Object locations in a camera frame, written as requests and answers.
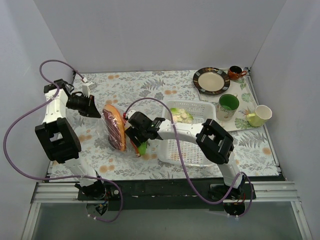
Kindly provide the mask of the clear zip top bag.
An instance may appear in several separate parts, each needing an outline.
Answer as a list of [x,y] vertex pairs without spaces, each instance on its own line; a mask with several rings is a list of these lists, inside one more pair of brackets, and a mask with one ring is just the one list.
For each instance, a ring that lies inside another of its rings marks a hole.
[[96,132],[105,147],[121,154],[127,154],[136,158],[147,153],[148,143],[144,142],[137,147],[125,134],[129,124],[123,118],[123,114],[113,105],[107,103],[103,106],[101,118],[96,124]]

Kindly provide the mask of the fake green leaf vegetable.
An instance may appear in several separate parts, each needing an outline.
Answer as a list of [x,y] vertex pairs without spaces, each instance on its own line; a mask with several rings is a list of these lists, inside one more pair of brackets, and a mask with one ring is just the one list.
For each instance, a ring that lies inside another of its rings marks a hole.
[[143,142],[138,148],[137,148],[137,151],[138,151],[138,155],[139,156],[143,156],[146,154],[147,152],[147,142]]

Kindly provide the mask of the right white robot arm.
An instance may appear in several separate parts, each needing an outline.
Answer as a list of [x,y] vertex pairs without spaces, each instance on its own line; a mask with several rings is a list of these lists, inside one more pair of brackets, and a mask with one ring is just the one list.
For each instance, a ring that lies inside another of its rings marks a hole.
[[246,177],[235,161],[233,137],[215,120],[204,123],[173,123],[171,120],[157,117],[149,119],[139,111],[131,110],[124,114],[129,123],[125,134],[136,147],[148,140],[175,140],[198,145],[210,162],[217,164],[222,173],[227,195],[237,199],[245,192]]

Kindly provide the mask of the fake cauliflower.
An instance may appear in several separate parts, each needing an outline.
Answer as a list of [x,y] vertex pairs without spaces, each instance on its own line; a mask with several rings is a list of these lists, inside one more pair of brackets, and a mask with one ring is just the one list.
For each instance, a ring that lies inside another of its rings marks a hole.
[[193,123],[193,116],[184,108],[171,108],[170,109],[174,123]]

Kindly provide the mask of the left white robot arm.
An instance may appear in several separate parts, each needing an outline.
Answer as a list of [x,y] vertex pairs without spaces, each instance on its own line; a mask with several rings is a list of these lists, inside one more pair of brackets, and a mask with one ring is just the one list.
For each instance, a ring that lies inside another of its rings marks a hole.
[[75,187],[95,200],[106,197],[104,182],[94,168],[80,157],[81,142],[67,120],[66,109],[76,110],[83,117],[101,118],[93,95],[71,93],[71,86],[63,79],[44,87],[50,103],[46,106],[41,125],[35,127],[42,148],[50,161],[57,161],[68,168],[79,183]]

